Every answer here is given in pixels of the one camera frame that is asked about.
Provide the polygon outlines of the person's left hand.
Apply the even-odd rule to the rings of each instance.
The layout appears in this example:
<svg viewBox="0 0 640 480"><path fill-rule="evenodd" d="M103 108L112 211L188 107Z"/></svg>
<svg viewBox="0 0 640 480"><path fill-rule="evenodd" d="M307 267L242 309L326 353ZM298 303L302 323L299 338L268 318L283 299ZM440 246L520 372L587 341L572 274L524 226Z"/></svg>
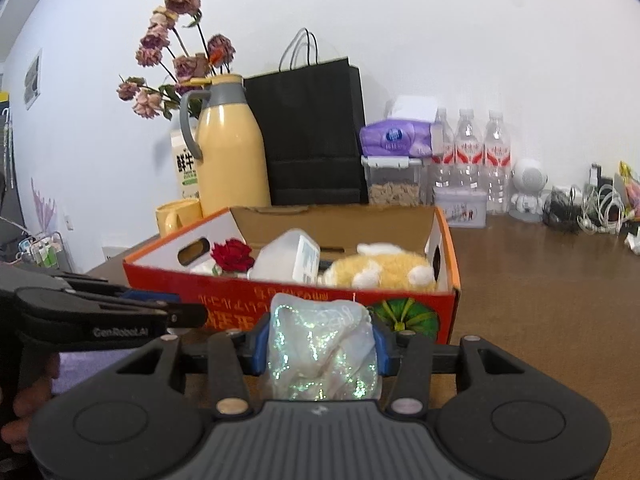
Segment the person's left hand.
<svg viewBox="0 0 640 480"><path fill-rule="evenodd" d="M29 450L29 424L35 412L52 398L52 384L60 376L60 363L60 355L51 354L44 375L30 387L17 393L13 405L16 419L1 428L2 441L8 444L13 452L21 454Z"/></svg>

